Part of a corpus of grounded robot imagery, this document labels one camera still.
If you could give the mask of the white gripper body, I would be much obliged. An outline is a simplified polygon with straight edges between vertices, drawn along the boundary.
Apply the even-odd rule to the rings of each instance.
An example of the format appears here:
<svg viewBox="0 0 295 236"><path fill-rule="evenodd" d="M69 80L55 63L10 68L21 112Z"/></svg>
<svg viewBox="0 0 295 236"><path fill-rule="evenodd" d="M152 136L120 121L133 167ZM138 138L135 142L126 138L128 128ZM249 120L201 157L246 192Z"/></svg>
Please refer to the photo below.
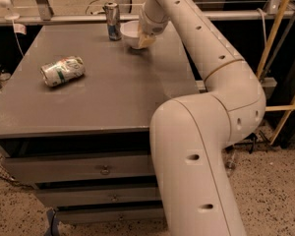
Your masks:
<svg viewBox="0 0 295 236"><path fill-rule="evenodd" d="M160 11L140 11L139 22L142 30L148 35L158 35L164 32L169 18Z"/></svg>

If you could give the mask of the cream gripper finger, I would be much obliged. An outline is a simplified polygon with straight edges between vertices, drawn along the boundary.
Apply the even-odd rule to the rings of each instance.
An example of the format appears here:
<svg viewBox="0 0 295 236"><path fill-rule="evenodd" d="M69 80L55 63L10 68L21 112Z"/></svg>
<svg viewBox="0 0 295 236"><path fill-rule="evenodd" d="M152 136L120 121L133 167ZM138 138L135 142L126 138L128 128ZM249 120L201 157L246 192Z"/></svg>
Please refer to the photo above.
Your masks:
<svg viewBox="0 0 295 236"><path fill-rule="evenodd" d="M153 43L155 43L156 37L154 35L148 35L144 32L141 32L139 34L139 42L138 42L138 48L147 48L151 46Z"/></svg>

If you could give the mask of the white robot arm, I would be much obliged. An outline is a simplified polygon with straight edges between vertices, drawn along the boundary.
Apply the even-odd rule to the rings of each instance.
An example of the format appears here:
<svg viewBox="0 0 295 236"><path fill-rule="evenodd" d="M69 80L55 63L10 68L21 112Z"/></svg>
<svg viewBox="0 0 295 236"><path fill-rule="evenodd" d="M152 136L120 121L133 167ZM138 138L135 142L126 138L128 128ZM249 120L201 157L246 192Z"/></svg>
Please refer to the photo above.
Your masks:
<svg viewBox="0 0 295 236"><path fill-rule="evenodd" d="M171 236L246 236L221 152L251 135L266 111L261 83L193 0L147 0L143 31L172 23L206 92L172 98L153 113L151 158Z"/></svg>

